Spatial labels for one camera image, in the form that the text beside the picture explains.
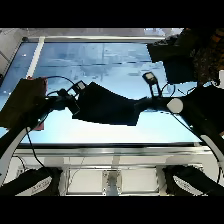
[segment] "metal bracket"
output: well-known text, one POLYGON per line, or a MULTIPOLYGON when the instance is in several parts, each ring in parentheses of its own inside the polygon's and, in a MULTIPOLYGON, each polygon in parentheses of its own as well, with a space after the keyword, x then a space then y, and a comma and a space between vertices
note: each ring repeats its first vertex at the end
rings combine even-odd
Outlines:
POLYGON ((102 193, 104 196, 119 196, 122 192, 122 176, 120 170, 104 170, 102 172, 102 193))

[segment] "patterned fabric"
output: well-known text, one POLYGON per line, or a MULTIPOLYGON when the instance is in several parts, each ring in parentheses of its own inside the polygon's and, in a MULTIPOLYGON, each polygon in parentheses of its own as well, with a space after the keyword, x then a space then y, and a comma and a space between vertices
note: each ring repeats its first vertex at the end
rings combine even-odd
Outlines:
POLYGON ((206 48, 200 48, 193 59, 195 78, 199 83, 220 84, 219 71, 224 69, 224 28, 216 29, 206 48))

